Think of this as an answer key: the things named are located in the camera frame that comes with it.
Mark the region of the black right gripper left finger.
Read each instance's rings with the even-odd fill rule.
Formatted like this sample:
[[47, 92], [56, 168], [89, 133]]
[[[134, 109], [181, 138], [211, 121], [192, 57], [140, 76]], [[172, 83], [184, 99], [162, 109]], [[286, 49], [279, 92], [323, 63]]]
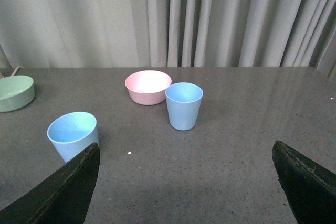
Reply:
[[1, 223], [84, 223], [99, 166], [100, 148], [92, 143], [1, 210]]

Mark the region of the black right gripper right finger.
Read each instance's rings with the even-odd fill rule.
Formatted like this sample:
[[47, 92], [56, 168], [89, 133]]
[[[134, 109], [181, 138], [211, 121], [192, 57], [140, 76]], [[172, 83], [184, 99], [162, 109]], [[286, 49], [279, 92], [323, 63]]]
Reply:
[[335, 223], [335, 174], [282, 141], [272, 160], [297, 223]]

